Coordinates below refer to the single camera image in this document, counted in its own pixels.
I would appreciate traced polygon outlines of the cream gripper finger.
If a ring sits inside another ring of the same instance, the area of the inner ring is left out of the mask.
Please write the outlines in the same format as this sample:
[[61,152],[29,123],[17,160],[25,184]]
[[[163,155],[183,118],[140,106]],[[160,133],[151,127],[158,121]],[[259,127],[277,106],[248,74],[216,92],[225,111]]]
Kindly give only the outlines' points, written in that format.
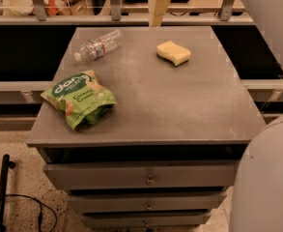
[[148,0],[149,26],[158,27],[171,3],[171,0]]

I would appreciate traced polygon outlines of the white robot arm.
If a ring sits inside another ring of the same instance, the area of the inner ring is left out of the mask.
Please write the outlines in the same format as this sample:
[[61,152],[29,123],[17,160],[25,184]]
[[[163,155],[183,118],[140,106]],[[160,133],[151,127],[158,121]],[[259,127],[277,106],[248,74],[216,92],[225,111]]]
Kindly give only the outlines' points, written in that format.
[[[283,0],[241,0],[283,71]],[[234,0],[223,0],[220,18]],[[246,147],[234,183],[230,232],[283,232],[283,115]]]

